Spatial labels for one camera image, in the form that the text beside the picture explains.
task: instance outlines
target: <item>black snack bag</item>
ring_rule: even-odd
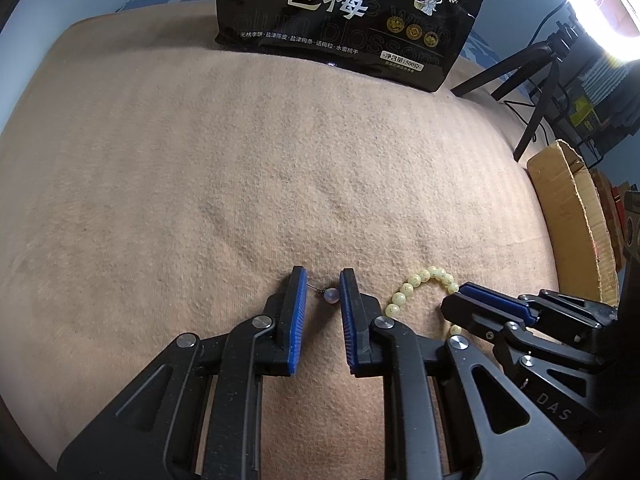
[[[302,57],[435,92],[482,0],[216,0],[219,44]]]

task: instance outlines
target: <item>bright light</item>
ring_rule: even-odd
[[[640,0],[620,0],[631,15],[636,27],[640,29]],[[569,0],[575,15],[584,30],[604,50],[622,61],[640,59],[640,36],[630,38],[619,34],[604,17],[595,0]]]

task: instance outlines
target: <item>gold circle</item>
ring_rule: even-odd
[[[434,46],[436,46],[439,41],[440,38],[435,32],[427,32],[424,35],[424,44],[429,48],[433,48]]]
[[[399,16],[392,16],[388,20],[386,20],[386,28],[388,28],[391,32],[402,32],[404,29],[404,20]]]
[[[422,37],[422,27],[414,23],[406,28],[406,36],[410,40],[419,40]]]

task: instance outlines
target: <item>wall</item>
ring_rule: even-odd
[[[0,132],[40,61],[69,25],[129,0],[20,0],[0,32]]]
[[[474,30],[501,59],[525,48],[540,21],[562,0],[484,0]],[[540,32],[542,40],[557,30],[556,20],[568,17],[566,9],[549,19]]]

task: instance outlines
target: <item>beige fabric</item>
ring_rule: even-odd
[[[427,94],[215,35],[210,2],[78,23],[0,137],[0,393],[51,463],[175,335],[227,332],[295,264],[316,286],[353,266],[383,302],[429,264],[557,286],[523,126],[447,89],[475,64]],[[402,320],[440,336],[443,295]],[[311,294],[305,336],[299,375],[266,381],[264,478],[382,478],[380,382]]]

